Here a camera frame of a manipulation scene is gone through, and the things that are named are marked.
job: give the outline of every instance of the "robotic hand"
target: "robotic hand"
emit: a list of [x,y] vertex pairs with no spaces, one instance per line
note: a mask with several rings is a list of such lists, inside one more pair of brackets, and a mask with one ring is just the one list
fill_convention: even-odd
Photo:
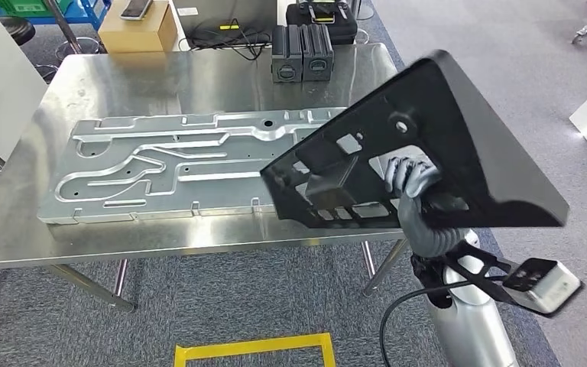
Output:
[[[422,194],[439,181],[437,168],[426,156],[415,158],[391,158],[388,161],[384,182],[388,192],[399,197],[397,214],[413,252],[424,258],[444,255],[465,238],[468,229],[431,229],[422,219]],[[458,200],[430,205],[453,209],[466,209]]]

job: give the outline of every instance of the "metal stand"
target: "metal stand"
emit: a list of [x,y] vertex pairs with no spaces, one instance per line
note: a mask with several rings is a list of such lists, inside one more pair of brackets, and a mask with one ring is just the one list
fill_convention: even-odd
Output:
[[361,5],[356,14],[357,21],[365,21],[375,16],[375,10],[367,5]]
[[[112,306],[115,306],[119,310],[123,310],[125,312],[133,312],[135,309],[135,306],[133,303],[128,302],[126,300],[123,300],[117,294],[112,294],[112,292],[108,291],[102,285],[97,284],[96,282],[92,281],[84,274],[71,268],[68,265],[48,265],[45,268],[48,269],[48,271],[50,271],[51,273],[57,275],[58,277],[64,278],[64,279],[70,281],[71,283],[75,284],[77,287],[82,288],[84,291],[87,291],[90,294],[102,299],[106,303],[111,304]],[[122,278],[125,275],[126,268],[127,268],[126,262],[125,262],[124,269],[123,269],[123,266],[121,263],[120,269],[123,269],[123,271],[121,271],[120,269],[118,270],[118,275],[120,275],[122,273],[122,276],[120,276],[116,279],[116,291],[120,290],[122,292]]]
[[48,10],[50,10],[50,12],[53,13],[53,17],[55,18],[55,22],[60,27],[60,30],[64,34],[66,41],[69,43],[69,45],[73,49],[73,52],[75,54],[81,54],[82,48],[79,45],[79,43],[77,42],[77,37],[75,37],[73,30],[70,29],[68,22],[64,18],[64,14],[62,14],[62,11],[60,10],[60,6],[57,5],[57,2],[55,0],[44,0],[44,4],[46,5],[46,8],[48,8]]
[[393,265],[397,263],[399,256],[404,253],[406,246],[408,246],[407,239],[398,239],[392,250],[388,253],[388,256],[386,256],[384,262],[382,262],[381,266],[375,271],[375,264],[372,262],[372,257],[370,256],[370,245],[368,244],[368,241],[361,243],[365,256],[365,263],[368,267],[368,274],[370,275],[370,281],[363,289],[363,294],[365,296],[371,295],[375,289],[379,287],[379,284],[384,280],[384,277],[388,274]]
[[364,21],[375,16],[375,10],[362,4],[362,0],[351,0],[350,9],[357,21]]

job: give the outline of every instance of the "black plastic panel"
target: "black plastic panel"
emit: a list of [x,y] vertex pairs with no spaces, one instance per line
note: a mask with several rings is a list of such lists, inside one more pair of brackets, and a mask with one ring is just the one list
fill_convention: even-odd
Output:
[[[348,154],[339,146],[347,134],[361,150]],[[448,193],[469,207],[450,212],[425,207],[423,217],[433,228],[566,222],[568,203],[445,51],[410,65],[272,161],[261,175],[281,219],[311,228],[395,228],[394,198],[368,161],[409,145],[422,149],[442,174],[428,194]],[[294,167],[298,162],[306,169]],[[305,196],[299,185],[306,185]],[[361,218],[352,209],[371,202],[388,214]],[[337,214],[340,207],[351,219]],[[329,218],[319,213],[323,209]]]

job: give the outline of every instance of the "gray carpet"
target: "gray carpet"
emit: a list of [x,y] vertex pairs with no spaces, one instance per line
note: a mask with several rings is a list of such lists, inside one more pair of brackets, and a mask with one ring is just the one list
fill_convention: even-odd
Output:
[[[362,26],[372,41],[388,45],[401,67],[381,21]],[[24,51],[34,63],[49,63],[60,42],[56,28],[41,27]],[[491,232],[479,233],[486,249],[498,252]],[[390,247],[373,244],[373,256],[381,261]],[[114,262],[76,268],[113,286]],[[367,275],[358,244],[134,260],[127,279],[124,295],[138,304],[133,314],[119,313],[41,268],[0,271],[0,366],[165,366],[175,344],[318,332],[331,333],[339,366],[382,365],[381,315],[394,298],[417,288],[408,261],[401,261],[375,295],[363,297]],[[500,310],[521,365],[559,365],[531,315]],[[421,298],[394,313],[388,345],[394,365],[447,365]],[[189,365],[320,364],[319,350],[309,348]]]
[[[405,62],[442,48],[508,123],[571,207],[565,229],[495,229],[507,256],[564,261],[587,283],[587,142],[568,117],[587,99],[586,0],[375,0]],[[587,366],[587,289],[538,318],[564,366]]]

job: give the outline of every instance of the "rectangular hole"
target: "rectangular hole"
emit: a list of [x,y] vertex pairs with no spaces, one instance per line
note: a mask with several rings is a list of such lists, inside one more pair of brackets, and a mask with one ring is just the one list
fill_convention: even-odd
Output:
[[343,208],[342,206],[339,206],[338,208],[336,208],[336,213],[339,214],[340,219],[352,219],[352,216],[350,216],[350,213],[348,213],[348,211],[345,210],[345,208]]
[[309,204],[311,204],[312,202],[310,202],[310,200],[307,199],[307,196],[305,196],[306,190],[307,190],[307,182],[301,183],[300,185],[296,186],[296,191],[303,197],[303,199],[307,200],[307,202]]
[[334,220],[332,214],[329,214],[329,212],[325,209],[319,210],[318,215],[320,215],[324,220]]
[[377,218],[379,216],[387,216],[390,214],[380,203],[365,203],[352,207],[355,213],[359,214],[361,218]]
[[295,168],[296,171],[298,171],[298,172],[300,172],[302,174],[307,174],[307,173],[310,172],[310,169],[307,168],[307,166],[303,162],[301,162],[301,161],[298,161],[298,162],[294,163],[293,164],[293,168]]
[[336,141],[336,144],[341,147],[341,149],[347,153],[352,154],[356,151],[360,151],[362,146],[356,141],[355,137],[351,134],[347,134]]

